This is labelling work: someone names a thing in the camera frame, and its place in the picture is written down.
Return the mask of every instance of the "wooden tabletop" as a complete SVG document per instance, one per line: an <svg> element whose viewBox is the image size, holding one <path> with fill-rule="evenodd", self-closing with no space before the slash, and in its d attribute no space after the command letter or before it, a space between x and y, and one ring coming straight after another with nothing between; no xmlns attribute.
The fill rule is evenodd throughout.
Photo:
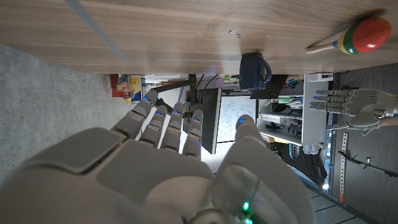
<svg viewBox="0 0 398 224"><path fill-rule="evenodd" d="M398 62L396 0L80 1L121 54L65 2L79 3L0 0L1 43L89 73L237 74L249 52L262 52L273 73ZM320 40L336 40L355 16L375 9L385 9L382 17L392 24L390 39L377 50L305 53Z"/></svg>

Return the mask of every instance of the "green led light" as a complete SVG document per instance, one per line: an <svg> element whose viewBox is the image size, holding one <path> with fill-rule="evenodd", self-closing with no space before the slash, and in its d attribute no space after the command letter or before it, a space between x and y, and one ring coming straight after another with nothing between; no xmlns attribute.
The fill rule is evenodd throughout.
<svg viewBox="0 0 398 224"><path fill-rule="evenodd" d="M243 204L243 210L244 211L247 211L249 209L249 202L245 202L244 204Z"/></svg>

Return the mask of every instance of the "gray carpet floor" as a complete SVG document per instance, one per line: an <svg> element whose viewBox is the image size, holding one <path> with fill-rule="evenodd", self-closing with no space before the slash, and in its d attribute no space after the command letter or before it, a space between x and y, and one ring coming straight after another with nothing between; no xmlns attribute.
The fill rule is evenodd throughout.
<svg viewBox="0 0 398 224"><path fill-rule="evenodd" d="M398 94L398 63L353 70L342 75L340 86L350 85L373 88ZM347 119L339 115L339 120ZM398 172L398 126L377 129L367 137L361 131L338 130L334 153L341 150L343 133L348 133L347 150L355 159L383 169ZM339 170L341 156L335 156L333 197L339 196ZM398 178L363 169L363 166L346 163L345 203L380 223L398 223Z"/></svg>

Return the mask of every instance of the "cable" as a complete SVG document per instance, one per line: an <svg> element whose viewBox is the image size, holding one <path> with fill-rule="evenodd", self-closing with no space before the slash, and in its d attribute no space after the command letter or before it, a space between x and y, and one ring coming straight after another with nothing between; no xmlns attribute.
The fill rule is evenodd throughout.
<svg viewBox="0 0 398 224"><path fill-rule="evenodd" d="M197 96L198 96L198 86L199 86L199 84L200 84L200 82L201 82L201 80L203 79L204 76L205 76L205 74L203 74L203 75L201 76L201 78L200 78L200 80L199 80L199 82L198 82L198 84L197 84L197 87L195 88L195 103L196 103Z"/></svg>
<svg viewBox="0 0 398 224"><path fill-rule="evenodd" d="M207 86L211 83L211 81L213 81L213 79L215 79L217 77L217 75L215 75L213 78L211 78L211 80L207 83L207 85L203 89L203 92L201 93L200 103L203 103L203 95L205 94L205 90L206 90Z"/></svg>
<svg viewBox="0 0 398 224"><path fill-rule="evenodd" d="M205 74L203 74L203 75L201 76L201 78L200 78L200 80L199 80L199 82L198 82L198 84L197 84L197 89L198 89L198 86L199 86L199 84L200 84L200 82L201 82L201 80L203 79L204 76L205 76Z"/></svg>

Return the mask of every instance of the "red maraca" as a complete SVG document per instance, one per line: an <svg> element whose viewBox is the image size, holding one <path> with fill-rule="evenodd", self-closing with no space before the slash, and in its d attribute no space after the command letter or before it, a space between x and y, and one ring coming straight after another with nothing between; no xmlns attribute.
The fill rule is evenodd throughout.
<svg viewBox="0 0 398 224"><path fill-rule="evenodd" d="M339 48L346 54L361 54L380 47L391 35L391 24L383 18L370 18L354 23L338 40L305 51L307 54Z"/></svg>

